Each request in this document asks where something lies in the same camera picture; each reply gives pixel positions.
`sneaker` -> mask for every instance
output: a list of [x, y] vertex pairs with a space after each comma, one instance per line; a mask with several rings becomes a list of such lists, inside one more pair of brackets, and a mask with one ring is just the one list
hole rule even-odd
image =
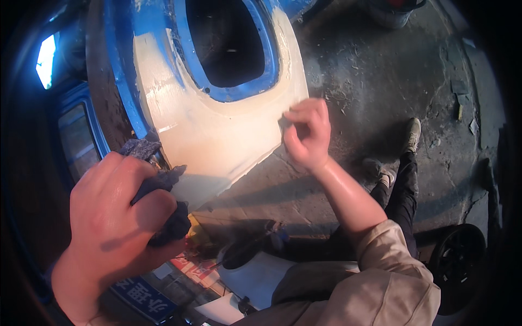
[[421, 138], [421, 121], [417, 118], [411, 118], [408, 123], [408, 139], [404, 148], [404, 153], [410, 151], [417, 152], [417, 145]]
[[362, 165], [366, 169], [366, 172], [372, 178], [378, 178], [379, 182], [382, 182], [386, 187], [391, 187], [397, 178], [397, 173], [391, 169], [386, 169], [383, 164], [376, 159], [364, 159]]

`dark blue rag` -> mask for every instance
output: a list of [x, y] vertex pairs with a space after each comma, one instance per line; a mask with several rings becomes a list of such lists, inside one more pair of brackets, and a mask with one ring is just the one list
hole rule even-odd
[[[159, 139], [157, 139], [157, 136], [149, 133], [144, 139], [129, 139], [120, 149], [119, 153], [124, 156], [130, 155], [146, 161], [151, 155], [156, 153], [160, 147], [161, 143]], [[143, 196], [156, 189], [171, 191], [172, 185], [180, 180], [180, 176], [185, 172], [186, 167], [186, 165], [175, 166], [168, 172], [161, 170], [156, 176], [145, 179], [130, 204], [134, 205]], [[173, 240], [183, 239], [190, 227], [191, 222], [188, 219], [187, 204], [183, 201], [178, 201], [176, 211], [172, 213], [164, 226], [152, 236], [148, 245], [151, 247], [161, 247]]]

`sleeve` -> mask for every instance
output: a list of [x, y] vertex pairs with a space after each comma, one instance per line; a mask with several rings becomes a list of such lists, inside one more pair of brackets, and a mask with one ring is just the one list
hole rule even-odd
[[387, 220], [357, 248], [360, 273], [337, 284], [317, 325], [431, 325], [441, 290], [410, 256], [402, 230]]

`concrete floor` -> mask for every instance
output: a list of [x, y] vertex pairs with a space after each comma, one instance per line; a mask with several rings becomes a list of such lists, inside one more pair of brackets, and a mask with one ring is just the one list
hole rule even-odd
[[[405, 27], [386, 30], [353, 2], [334, 1], [295, 30], [310, 96], [328, 104], [330, 155], [371, 190], [361, 160], [371, 156], [397, 169], [405, 124], [418, 117], [414, 230], [463, 223], [471, 213], [468, 222], [485, 232], [487, 201], [475, 182], [476, 163], [495, 158], [502, 101], [485, 54], [465, 48], [460, 36], [465, 23], [447, 6], [428, 2]], [[469, 89], [461, 121], [451, 80]], [[481, 115], [488, 119], [481, 122]], [[482, 135], [471, 133], [473, 119], [485, 130]], [[210, 237], [224, 242], [270, 219], [285, 222], [291, 236], [327, 238], [338, 226], [320, 185], [291, 167], [283, 147], [194, 215]]]

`beige jacket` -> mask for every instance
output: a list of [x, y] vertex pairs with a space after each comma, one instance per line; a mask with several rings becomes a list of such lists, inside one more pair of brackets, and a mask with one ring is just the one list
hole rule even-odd
[[[292, 267], [272, 297], [272, 306], [234, 326], [431, 325], [441, 290], [423, 263], [410, 256], [400, 226], [377, 225], [357, 248], [359, 273], [343, 262]], [[313, 301], [315, 297], [329, 299]]]

